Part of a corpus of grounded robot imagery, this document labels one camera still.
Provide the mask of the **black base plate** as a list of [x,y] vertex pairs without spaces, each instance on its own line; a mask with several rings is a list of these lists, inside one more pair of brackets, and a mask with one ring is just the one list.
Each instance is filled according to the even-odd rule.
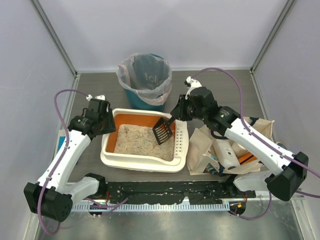
[[256,192],[242,192],[228,181],[114,181],[107,183],[102,193],[89,196],[93,200],[108,199],[112,204],[127,198],[126,203],[132,205],[178,205],[185,197],[192,205],[221,204],[224,199],[255,198]]

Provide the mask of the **blue white box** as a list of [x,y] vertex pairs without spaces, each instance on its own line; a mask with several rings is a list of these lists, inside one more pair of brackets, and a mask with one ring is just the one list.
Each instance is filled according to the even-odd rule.
[[58,131],[57,141],[56,141],[56,147],[55,147],[55,154],[57,154],[62,147],[63,143],[66,140],[66,133],[63,129],[60,129]]

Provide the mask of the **white orange litter box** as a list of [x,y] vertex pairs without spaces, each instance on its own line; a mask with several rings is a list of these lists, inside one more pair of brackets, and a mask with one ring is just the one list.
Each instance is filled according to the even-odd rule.
[[171,126],[174,138],[173,159],[166,161],[150,155],[132,155],[115,153],[119,127],[132,124],[153,127],[159,118],[171,117],[168,113],[150,110],[116,108],[112,111],[116,131],[102,136],[100,159],[108,167],[143,172],[177,173],[186,165],[189,147],[189,134],[185,121],[175,121]]

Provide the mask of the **white plastic bottle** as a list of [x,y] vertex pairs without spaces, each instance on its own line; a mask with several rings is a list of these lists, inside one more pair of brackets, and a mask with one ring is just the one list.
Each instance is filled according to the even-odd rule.
[[240,166],[238,158],[228,140],[217,139],[213,143],[213,148],[219,163],[225,169],[230,170]]

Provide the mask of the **black litter scoop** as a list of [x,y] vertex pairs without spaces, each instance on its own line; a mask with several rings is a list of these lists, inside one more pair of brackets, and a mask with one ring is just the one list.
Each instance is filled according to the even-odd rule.
[[158,145],[162,145],[173,136],[171,125],[175,122],[175,120],[176,118],[173,116],[170,119],[160,117],[156,122],[152,128],[152,131]]

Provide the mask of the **beige canvas tote bag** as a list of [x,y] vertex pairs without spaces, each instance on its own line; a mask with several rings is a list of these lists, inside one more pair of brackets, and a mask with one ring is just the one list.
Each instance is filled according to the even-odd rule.
[[[267,137],[273,142],[273,124],[274,120],[266,120],[253,117],[244,117],[248,124],[251,124],[255,130]],[[190,175],[244,175],[251,172],[259,172],[264,166],[258,159],[248,160],[239,167],[233,169],[225,169],[218,161],[213,143],[217,139],[211,136],[211,131],[204,125],[196,128],[189,139],[188,152],[186,156],[186,164]]]

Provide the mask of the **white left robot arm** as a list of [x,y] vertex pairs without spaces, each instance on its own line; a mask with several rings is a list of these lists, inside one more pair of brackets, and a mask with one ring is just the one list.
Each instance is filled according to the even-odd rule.
[[45,173],[36,183],[27,183],[23,193],[32,213],[63,222],[73,205],[89,196],[102,196],[107,192],[105,177],[88,173],[82,180],[67,186],[68,179],[83,151],[92,139],[116,131],[113,110],[104,95],[89,100],[82,115],[75,116],[68,126],[69,138],[64,141]]

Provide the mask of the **cat litter sand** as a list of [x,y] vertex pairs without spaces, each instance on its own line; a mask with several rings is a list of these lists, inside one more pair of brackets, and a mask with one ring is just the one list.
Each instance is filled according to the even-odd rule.
[[114,152],[116,154],[150,156],[171,162],[175,140],[159,145],[151,127],[122,124],[119,126]]

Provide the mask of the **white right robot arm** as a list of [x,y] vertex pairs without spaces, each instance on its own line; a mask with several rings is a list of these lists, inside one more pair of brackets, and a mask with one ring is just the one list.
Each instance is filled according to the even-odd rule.
[[228,106],[219,106],[212,92],[201,84],[187,85],[171,115],[180,121],[201,120],[212,132],[240,144],[257,157],[271,172],[265,180],[272,195],[289,201],[307,177],[309,158],[272,142],[256,131],[240,114]]

